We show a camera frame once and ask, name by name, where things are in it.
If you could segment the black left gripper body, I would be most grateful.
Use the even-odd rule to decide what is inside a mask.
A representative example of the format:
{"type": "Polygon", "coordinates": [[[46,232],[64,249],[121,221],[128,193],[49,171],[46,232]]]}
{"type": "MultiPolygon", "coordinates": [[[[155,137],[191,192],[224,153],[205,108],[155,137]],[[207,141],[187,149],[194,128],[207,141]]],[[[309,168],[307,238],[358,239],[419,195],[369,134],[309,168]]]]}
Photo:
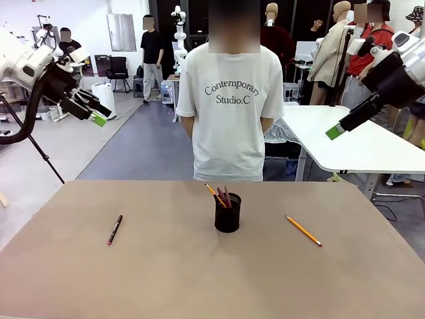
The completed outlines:
{"type": "Polygon", "coordinates": [[[69,97],[74,89],[79,88],[72,73],[63,70],[54,62],[47,66],[41,81],[44,83],[42,96],[54,103],[61,102],[69,97]]]}

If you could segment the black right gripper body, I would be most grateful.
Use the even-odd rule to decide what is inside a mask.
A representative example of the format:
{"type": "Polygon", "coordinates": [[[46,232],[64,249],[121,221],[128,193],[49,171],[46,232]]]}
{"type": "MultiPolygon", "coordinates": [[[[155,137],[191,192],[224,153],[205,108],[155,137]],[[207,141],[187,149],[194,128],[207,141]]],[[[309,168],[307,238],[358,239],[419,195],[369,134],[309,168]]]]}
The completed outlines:
{"type": "Polygon", "coordinates": [[[400,54],[394,51],[370,69],[362,83],[371,95],[360,103],[361,106],[375,103],[401,107],[420,97],[420,85],[411,79],[400,54]]]}

